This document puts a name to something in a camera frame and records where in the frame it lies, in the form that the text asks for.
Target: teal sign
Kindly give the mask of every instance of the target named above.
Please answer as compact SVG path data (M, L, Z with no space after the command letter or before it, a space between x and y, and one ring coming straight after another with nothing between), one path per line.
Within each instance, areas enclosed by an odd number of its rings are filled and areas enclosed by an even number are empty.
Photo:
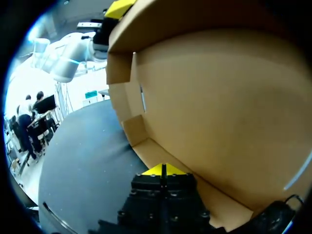
M87 98L92 98L92 97L96 97L98 95L98 92L96 90L85 93L86 99Z

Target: black cable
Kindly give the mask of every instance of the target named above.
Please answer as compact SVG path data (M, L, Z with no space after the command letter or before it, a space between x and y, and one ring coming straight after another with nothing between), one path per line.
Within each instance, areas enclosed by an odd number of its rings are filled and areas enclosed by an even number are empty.
M287 203L290 199L292 199L292 198L296 198L300 203L301 203L301 205L303 205L303 199L299 196L299 195L297 195L297 194L293 194L293 195L291 195L290 197L288 197L286 200L285 200L285 203Z

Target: black table surface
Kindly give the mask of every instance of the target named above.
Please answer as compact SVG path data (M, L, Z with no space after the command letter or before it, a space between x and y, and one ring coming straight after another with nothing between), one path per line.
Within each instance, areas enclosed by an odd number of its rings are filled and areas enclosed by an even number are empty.
M98 220L117 223L131 181L147 167L135 154L111 102L69 114L44 156L39 182L39 217L47 233L60 232L43 203L75 232L98 229Z

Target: computer monitor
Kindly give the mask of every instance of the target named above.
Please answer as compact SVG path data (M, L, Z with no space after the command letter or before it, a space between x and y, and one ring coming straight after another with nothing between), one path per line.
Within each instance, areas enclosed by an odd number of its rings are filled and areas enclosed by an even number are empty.
M56 108L54 95L44 98L43 100L37 102L33 110L36 110L38 114L44 114L47 111L53 110Z

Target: ceiling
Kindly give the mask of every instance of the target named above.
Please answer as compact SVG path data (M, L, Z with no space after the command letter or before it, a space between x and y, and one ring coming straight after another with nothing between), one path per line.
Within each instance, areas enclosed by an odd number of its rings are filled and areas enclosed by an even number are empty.
M102 19L103 9L109 8L113 0L58 0L50 11L44 14L45 20L42 23L41 30L37 37L47 38L52 43L60 40L65 35L77 32L77 24L80 21L89 21L90 19ZM85 29L79 32L85 33L92 30ZM25 61L27 54L33 51L33 45L25 39L25 43L21 46L17 53L17 59L20 62Z

